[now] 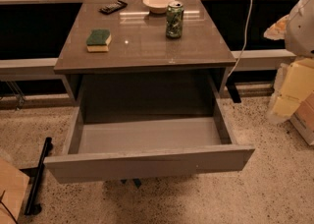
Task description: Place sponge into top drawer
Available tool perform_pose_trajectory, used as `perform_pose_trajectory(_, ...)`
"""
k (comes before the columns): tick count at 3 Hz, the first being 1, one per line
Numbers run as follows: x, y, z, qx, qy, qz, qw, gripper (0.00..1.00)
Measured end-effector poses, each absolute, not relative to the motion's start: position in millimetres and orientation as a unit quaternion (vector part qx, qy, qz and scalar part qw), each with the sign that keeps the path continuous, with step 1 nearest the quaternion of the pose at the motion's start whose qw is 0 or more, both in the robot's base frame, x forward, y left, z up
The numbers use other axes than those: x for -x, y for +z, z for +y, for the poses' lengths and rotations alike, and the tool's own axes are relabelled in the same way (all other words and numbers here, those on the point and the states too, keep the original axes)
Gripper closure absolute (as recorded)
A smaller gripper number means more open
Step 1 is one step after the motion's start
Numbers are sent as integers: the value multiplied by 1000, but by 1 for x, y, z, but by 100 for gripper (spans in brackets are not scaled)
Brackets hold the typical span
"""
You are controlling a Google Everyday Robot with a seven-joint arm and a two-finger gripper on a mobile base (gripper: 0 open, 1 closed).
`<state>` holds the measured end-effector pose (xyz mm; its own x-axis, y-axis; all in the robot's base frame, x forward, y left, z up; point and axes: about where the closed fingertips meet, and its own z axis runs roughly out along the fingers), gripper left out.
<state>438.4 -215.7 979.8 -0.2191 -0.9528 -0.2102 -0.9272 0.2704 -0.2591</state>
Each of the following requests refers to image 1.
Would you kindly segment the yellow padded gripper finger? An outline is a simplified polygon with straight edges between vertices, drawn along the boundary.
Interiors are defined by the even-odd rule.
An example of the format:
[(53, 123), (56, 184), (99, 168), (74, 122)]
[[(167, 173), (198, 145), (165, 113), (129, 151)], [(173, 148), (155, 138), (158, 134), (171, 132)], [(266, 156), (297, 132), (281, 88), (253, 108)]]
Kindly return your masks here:
[(282, 64), (276, 73), (267, 119), (272, 124), (290, 119), (313, 91), (313, 58), (298, 58), (291, 64)]

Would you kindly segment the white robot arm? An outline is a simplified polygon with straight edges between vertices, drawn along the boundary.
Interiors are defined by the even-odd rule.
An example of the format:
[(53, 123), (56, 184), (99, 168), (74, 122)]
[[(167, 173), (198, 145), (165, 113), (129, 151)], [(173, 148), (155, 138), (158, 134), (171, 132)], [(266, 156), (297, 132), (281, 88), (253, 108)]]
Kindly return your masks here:
[(278, 69), (271, 96), (268, 120), (288, 120), (314, 90), (314, 0), (299, 0), (288, 15), (264, 32), (268, 39), (285, 41), (286, 50), (296, 58)]

